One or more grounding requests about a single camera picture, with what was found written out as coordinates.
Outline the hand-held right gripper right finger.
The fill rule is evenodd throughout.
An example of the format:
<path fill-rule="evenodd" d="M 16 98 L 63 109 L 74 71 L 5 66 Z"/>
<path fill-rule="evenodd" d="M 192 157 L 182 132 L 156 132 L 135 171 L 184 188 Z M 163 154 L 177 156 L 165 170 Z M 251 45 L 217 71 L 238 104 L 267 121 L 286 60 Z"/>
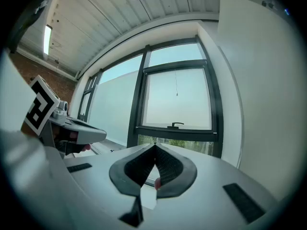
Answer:
<path fill-rule="evenodd" d="M 143 230 L 240 230 L 247 222 L 229 198 L 224 185 L 238 184 L 265 212 L 277 200 L 258 182 L 222 159 L 166 145 L 197 167 L 193 185 L 173 198 L 158 199 L 143 221 Z"/>

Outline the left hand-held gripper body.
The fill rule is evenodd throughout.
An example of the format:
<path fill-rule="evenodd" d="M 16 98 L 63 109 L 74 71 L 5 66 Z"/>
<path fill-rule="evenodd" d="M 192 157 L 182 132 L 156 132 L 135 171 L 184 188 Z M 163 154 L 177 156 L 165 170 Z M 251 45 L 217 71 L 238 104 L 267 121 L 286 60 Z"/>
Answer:
<path fill-rule="evenodd" d="M 68 124 L 68 103 L 62 101 L 40 75 L 31 80 L 30 87 L 36 97 L 24 121 L 45 146 L 56 148 L 62 157 L 69 155 L 72 153 L 69 141 L 53 134 L 54 130 L 60 131 Z"/>

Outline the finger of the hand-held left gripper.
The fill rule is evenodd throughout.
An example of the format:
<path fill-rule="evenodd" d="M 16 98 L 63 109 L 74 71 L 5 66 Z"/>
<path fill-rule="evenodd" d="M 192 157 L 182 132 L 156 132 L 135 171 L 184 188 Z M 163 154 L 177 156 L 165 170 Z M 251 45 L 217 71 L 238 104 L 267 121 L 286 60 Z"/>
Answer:
<path fill-rule="evenodd" d="M 103 141 L 107 133 L 99 128 L 73 128 L 65 122 L 65 129 L 78 132 L 77 144 L 93 144 Z"/>
<path fill-rule="evenodd" d="M 68 118 L 68 125 L 70 125 L 73 128 L 94 128 L 88 123 L 74 118 Z"/>

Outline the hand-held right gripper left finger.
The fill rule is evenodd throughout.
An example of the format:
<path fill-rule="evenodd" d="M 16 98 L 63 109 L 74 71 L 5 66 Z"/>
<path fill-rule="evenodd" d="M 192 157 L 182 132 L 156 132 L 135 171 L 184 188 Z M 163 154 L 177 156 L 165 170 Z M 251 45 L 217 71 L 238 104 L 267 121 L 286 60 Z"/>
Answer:
<path fill-rule="evenodd" d="M 91 165 L 90 168 L 73 172 L 74 180 L 96 206 L 111 218 L 119 219 L 131 211 L 135 197 L 123 195 L 118 191 L 110 180 L 109 169 L 116 161 L 146 146 L 148 143 L 105 154 L 64 159 L 64 163 L 67 167 L 83 163 Z"/>

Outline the person's left forearm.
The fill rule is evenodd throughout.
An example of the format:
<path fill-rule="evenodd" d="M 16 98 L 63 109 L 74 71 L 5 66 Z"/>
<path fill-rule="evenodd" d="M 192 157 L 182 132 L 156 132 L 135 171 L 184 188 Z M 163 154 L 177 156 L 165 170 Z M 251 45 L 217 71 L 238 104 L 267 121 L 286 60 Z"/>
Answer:
<path fill-rule="evenodd" d="M 41 142 L 43 142 L 42 138 L 40 138 L 30 127 L 26 122 L 23 122 L 22 127 L 21 127 L 22 133 L 25 135 L 28 135 L 33 138 L 39 139 Z"/>

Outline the person's left hand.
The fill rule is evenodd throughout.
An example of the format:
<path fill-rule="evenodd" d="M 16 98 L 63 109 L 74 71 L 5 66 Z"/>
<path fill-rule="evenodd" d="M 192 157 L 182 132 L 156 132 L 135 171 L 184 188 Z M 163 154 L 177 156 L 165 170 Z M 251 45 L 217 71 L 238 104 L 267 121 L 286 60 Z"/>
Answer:
<path fill-rule="evenodd" d="M 90 144 L 77 144 L 78 132 L 65 129 L 62 126 L 52 126 L 55 148 L 65 155 L 80 153 L 91 149 Z"/>

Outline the green foliage outside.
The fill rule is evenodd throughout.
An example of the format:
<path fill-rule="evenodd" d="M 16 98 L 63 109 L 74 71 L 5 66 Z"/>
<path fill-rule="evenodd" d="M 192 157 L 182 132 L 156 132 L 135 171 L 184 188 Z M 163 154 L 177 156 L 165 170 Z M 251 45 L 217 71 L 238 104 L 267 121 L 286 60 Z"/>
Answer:
<path fill-rule="evenodd" d="M 184 141 L 176 139 L 157 138 L 146 135 L 138 135 L 138 145 L 146 143 L 155 143 L 155 142 L 173 145 L 211 156 L 213 155 L 214 142 Z"/>

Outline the long ceiling light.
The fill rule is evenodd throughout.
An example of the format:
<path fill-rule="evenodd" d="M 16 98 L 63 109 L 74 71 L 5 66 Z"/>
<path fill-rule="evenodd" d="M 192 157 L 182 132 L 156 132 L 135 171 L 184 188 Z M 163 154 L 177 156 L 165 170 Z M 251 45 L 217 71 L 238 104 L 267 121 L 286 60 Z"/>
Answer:
<path fill-rule="evenodd" d="M 49 54 L 51 34 L 52 34 L 52 27 L 49 25 L 46 25 L 45 30 L 44 30 L 44 41 L 43 41 L 43 52 L 46 55 Z"/>

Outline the person's black clothing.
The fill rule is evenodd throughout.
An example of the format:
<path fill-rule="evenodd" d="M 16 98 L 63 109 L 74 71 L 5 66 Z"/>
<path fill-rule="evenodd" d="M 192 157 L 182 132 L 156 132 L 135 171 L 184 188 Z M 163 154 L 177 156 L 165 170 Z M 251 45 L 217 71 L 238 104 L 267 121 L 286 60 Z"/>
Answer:
<path fill-rule="evenodd" d="M 17 20 L 9 31 L 5 45 L 11 53 L 16 52 L 17 46 L 27 29 L 39 19 L 45 9 L 44 2 L 47 0 L 21 1 L 24 1 L 25 5 L 21 6 L 21 11 L 18 12 Z"/>

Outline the white partition panel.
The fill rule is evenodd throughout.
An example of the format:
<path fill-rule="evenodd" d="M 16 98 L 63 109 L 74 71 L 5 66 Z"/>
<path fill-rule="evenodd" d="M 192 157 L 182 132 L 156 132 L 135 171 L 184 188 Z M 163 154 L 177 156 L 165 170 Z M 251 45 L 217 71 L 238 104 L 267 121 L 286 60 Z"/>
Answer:
<path fill-rule="evenodd" d="M 296 142 L 286 99 L 292 92 L 291 28 L 249 0 L 220 0 L 218 41 L 234 74 L 243 111 L 240 170 L 276 199 L 290 193 Z"/>

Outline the dark window frame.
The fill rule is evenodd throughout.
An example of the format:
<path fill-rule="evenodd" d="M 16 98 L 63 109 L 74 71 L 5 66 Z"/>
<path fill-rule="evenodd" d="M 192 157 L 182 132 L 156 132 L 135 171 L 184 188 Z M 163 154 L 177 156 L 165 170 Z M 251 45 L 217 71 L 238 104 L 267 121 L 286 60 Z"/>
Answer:
<path fill-rule="evenodd" d="M 223 149 L 224 117 L 217 77 L 198 35 L 147 45 L 91 76 L 78 118 L 126 148 L 138 135 L 214 142 Z M 179 129 L 168 129 L 181 122 Z"/>

